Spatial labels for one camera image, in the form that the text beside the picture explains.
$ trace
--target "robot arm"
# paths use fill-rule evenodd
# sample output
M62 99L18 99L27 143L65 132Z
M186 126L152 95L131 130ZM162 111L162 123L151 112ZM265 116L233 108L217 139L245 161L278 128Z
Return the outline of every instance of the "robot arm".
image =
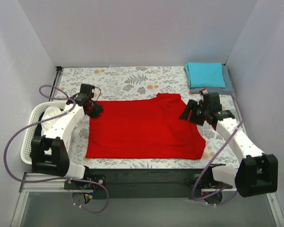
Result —
M207 121L227 140L237 128L237 121L229 110L222 110L219 94L207 93L203 100L190 100L180 119L203 125ZM209 168L213 179L237 188L243 197L275 192L277 190L278 160L274 155L266 155L238 130L229 142L240 162L238 169L220 165Z
M32 169L36 173L50 174L63 177L72 177L77 179L84 178L85 166L75 164L69 160L64 141L71 135L77 123L87 114L90 117L97 118L103 112L102 106L91 100L94 97L95 87L88 84L82 84L80 92L72 98L76 102L68 101L64 108L68 114L59 118L53 127L43 136L34 136L31 142ZM51 154L44 151L52 149Z

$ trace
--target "plastic basket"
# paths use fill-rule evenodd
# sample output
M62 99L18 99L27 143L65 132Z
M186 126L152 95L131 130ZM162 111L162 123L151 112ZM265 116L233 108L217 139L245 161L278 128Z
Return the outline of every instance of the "plastic basket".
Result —
M53 107L58 107L60 109L64 109L65 105L66 105L65 101L53 101L53 102L41 103L40 105L36 106L33 109L30 115L28 124L37 122L41 114L44 113L48 107L53 106ZM32 164L32 159L30 157L31 141L34 137L36 127L37 126L33 126L26 130L23 143L22 143L21 153L20 153L22 161L30 165Z

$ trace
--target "folded blue towel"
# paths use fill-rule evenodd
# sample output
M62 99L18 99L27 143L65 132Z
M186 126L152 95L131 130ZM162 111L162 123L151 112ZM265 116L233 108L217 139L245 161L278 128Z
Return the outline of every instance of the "folded blue towel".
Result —
M233 93L231 79L230 79L230 76L228 74L227 66L225 66L225 65L222 65L222 75L223 75L224 82L225 82L225 88L222 88L222 90L212 88L212 89L208 90L209 92L217 92L220 95L227 95L228 92ZM203 87L195 87L195 88L191 88L190 92L199 93L202 89L203 89Z
M194 63L185 65L190 87L225 88L221 63Z

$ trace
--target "floral tablecloth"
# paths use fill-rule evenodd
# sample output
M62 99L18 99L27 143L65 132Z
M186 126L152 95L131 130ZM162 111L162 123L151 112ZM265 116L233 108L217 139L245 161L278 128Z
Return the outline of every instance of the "floral tablecloth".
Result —
M189 99L200 99L200 95L189 91L184 67L108 67L108 68L65 68L59 88L69 95L80 90L82 83L100 87L99 100L150 99L157 93L179 93L187 103ZM231 96L221 96L223 109L238 114ZM85 158L89 139L89 117L85 116L73 131L69 157L72 162L90 168L204 168L212 156L223 145L224 139L207 123L198 126L206 140L203 157L200 160L187 159L89 159ZM239 167L233 151L227 146L214 163Z

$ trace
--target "red shirt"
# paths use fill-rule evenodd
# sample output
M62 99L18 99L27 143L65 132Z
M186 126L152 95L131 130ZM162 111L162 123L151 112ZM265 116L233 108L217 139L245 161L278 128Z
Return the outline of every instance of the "red shirt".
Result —
M87 158L200 159L205 140L197 126L179 120L180 94L137 101L99 101L104 112L89 121Z

